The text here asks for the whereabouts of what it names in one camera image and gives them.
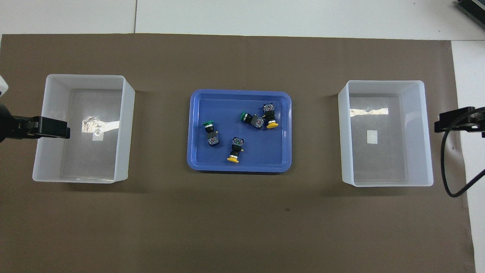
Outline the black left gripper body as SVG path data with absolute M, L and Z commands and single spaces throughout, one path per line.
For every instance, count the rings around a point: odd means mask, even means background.
M 19 119 L 11 115 L 4 104 L 0 104 L 0 142 L 6 138 L 22 139 L 19 135 Z

